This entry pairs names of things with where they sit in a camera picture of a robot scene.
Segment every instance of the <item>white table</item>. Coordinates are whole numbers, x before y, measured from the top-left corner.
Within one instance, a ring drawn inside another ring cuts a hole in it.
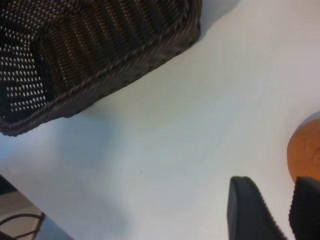
[[[320,1],[249,0],[212,24],[214,6],[181,56],[85,113],[0,137],[0,174],[75,240],[226,240],[233,175],[293,239],[286,151],[320,110]]]

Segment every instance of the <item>wicker basket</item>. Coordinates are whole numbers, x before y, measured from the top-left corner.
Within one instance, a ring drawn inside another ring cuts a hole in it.
[[[1,0],[0,132],[71,117],[191,47],[202,0]]]

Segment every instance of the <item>orange fruit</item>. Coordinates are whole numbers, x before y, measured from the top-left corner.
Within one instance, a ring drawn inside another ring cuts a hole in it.
[[[294,182],[297,177],[320,180],[320,119],[295,131],[288,143],[287,163]]]

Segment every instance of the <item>woven basket rim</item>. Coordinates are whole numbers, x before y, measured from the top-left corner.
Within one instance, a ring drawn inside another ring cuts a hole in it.
[[[102,69],[97,74],[84,80],[81,84],[74,86],[68,92],[57,96],[53,101],[33,112],[30,116],[12,123],[4,121],[0,116],[1,132],[3,134],[16,136],[21,134],[20,128],[24,128],[24,132],[27,132],[42,123],[50,121],[53,119],[52,116],[55,115],[55,112],[61,111],[61,108],[64,107],[66,102],[72,101],[73,98],[71,99],[71,97],[80,95],[84,91],[90,92],[93,89],[98,88],[105,81],[113,78],[120,71],[130,68],[132,64],[138,62],[142,57],[148,58],[155,50],[163,48],[163,46],[170,46],[178,36],[189,33],[197,26],[200,20],[201,6],[202,0],[183,0],[183,11],[179,18],[159,35],[155,36],[153,39],[149,40],[137,49],[127,53],[125,56]],[[175,31],[174,37],[170,35],[173,30]],[[161,44],[158,46],[155,44],[157,41],[161,41]]]

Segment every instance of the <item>black object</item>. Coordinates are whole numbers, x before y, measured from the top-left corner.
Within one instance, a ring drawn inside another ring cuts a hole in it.
[[[248,177],[230,180],[227,221],[230,240],[286,240]]]
[[[199,39],[201,9],[202,0],[5,0],[0,132],[72,117],[165,64]]]
[[[0,175],[0,195],[15,192],[17,189],[11,185],[3,176]]]
[[[296,240],[320,240],[320,181],[297,178],[289,221]]]

